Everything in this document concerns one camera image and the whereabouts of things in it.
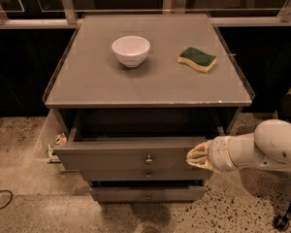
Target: black stand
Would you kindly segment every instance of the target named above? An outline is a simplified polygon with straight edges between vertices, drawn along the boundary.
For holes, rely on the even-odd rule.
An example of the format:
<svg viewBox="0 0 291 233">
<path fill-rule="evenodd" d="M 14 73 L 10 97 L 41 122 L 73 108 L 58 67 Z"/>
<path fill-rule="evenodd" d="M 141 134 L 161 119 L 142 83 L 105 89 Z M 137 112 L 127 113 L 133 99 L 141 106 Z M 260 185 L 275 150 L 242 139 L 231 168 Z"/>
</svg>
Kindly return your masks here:
<svg viewBox="0 0 291 233">
<path fill-rule="evenodd" d="M 290 225 L 290 217 L 291 217 L 291 202 L 289 208 L 284 216 L 277 216 L 274 219 L 273 226 L 278 231 L 285 231 Z"/>
</svg>

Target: caster wheel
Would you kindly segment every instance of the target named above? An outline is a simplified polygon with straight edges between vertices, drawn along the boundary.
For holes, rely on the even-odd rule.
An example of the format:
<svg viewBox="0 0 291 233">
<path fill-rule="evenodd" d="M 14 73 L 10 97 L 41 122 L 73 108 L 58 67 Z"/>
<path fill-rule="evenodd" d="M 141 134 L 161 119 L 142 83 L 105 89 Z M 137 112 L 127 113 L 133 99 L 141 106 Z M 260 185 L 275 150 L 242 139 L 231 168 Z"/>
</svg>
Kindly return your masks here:
<svg viewBox="0 0 291 233">
<path fill-rule="evenodd" d="M 278 231 L 286 231 L 290 226 L 289 218 L 286 216 L 276 216 L 273 221 L 273 227 Z"/>
</svg>

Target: speckled concrete floor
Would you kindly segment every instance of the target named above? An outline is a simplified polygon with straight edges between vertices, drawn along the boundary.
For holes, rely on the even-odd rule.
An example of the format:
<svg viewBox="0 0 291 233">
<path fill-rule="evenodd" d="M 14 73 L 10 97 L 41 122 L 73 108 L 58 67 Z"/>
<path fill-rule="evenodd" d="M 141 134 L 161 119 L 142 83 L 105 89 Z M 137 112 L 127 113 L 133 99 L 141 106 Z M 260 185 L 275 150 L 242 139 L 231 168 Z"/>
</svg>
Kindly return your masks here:
<svg viewBox="0 0 291 233">
<path fill-rule="evenodd" d="M 241 114 L 232 134 L 252 132 L 262 120 Z M 213 174 L 207 193 L 194 203 L 99 205 L 78 172 L 47 164 L 37 151 L 45 121 L 0 118 L 0 189 L 14 194 L 0 211 L 0 232 L 138 233 L 147 226 L 162 233 L 277 232 L 272 220 L 291 199 L 290 175 L 247 169 Z M 7 199 L 0 194 L 0 205 Z"/>
</svg>

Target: floor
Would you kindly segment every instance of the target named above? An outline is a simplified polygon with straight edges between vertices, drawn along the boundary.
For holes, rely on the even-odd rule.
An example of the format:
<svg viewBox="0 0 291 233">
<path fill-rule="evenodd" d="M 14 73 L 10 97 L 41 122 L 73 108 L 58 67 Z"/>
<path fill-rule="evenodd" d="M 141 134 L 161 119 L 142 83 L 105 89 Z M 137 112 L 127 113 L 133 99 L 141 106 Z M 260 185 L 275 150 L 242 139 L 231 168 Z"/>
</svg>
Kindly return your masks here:
<svg viewBox="0 0 291 233">
<path fill-rule="evenodd" d="M 263 119 L 240 114 L 232 135 L 252 132 Z M 138 233 L 148 226 L 161 233 L 271 233 L 277 232 L 274 216 L 284 214 L 291 199 L 291 175 L 247 169 L 214 173 L 194 203 L 100 205 L 78 172 L 48 164 L 42 144 L 48 127 L 46 117 L 0 117 L 0 189 L 14 194 L 0 211 L 0 233 Z M 0 206 L 8 199 L 0 194 Z"/>
</svg>

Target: bottom drawer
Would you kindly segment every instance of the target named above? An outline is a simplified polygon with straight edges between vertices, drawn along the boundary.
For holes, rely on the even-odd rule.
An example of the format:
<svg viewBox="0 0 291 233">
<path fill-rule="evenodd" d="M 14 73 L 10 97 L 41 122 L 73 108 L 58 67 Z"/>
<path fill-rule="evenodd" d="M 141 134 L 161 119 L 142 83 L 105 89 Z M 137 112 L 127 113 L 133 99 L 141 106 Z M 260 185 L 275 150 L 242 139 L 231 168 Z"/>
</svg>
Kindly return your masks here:
<svg viewBox="0 0 291 233">
<path fill-rule="evenodd" d="M 201 199 L 206 188 L 204 181 L 168 182 L 98 182 L 92 183 L 91 196 L 95 201 L 118 202 L 188 202 Z"/>
</svg>

